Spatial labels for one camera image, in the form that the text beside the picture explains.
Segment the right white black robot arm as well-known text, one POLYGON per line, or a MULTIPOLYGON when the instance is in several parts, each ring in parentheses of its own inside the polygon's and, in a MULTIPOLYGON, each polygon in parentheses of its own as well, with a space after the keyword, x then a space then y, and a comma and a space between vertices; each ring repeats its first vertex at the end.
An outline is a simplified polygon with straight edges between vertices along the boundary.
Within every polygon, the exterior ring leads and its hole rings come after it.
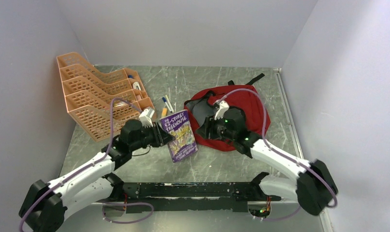
POLYGON ((223 107, 196 130, 204 139, 231 142, 235 149, 252 159, 262 161, 286 176, 258 178, 251 186, 251 195, 263 200, 267 195, 297 201, 300 208, 317 216, 325 208, 337 206, 338 189, 324 162, 310 162, 274 146, 261 135, 248 130, 241 110, 223 107))

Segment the purple treehouse book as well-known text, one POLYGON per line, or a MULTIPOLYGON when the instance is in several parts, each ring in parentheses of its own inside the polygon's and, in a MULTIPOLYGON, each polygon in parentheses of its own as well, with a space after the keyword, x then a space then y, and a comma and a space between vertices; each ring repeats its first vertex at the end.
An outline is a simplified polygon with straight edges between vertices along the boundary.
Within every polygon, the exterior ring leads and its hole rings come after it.
POLYGON ((198 151, 194 133, 189 121, 188 110, 181 110, 160 119, 162 128, 174 137, 168 143, 174 163, 195 154, 198 151))

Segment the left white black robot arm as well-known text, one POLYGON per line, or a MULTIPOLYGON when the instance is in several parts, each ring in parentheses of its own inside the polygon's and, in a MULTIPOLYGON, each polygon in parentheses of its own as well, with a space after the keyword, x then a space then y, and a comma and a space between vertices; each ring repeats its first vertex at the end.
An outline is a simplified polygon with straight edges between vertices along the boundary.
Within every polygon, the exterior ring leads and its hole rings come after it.
POLYGON ((34 232, 55 232, 74 213, 91 203, 117 201, 124 193, 123 182, 114 171, 132 158, 135 150, 161 147, 174 139, 158 123, 132 119, 92 159, 68 174, 48 182, 31 184, 18 215, 18 230, 29 226, 34 232))

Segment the red backpack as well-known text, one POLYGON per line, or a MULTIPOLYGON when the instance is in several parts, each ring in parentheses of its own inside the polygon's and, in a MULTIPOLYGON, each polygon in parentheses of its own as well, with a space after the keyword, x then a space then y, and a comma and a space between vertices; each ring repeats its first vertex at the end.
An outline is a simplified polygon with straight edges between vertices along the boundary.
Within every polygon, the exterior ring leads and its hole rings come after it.
POLYGON ((223 152, 251 156, 253 144, 266 134, 271 120, 253 86, 263 73, 245 85, 229 81, 204 89, 184 103, 195 141, 223 152))

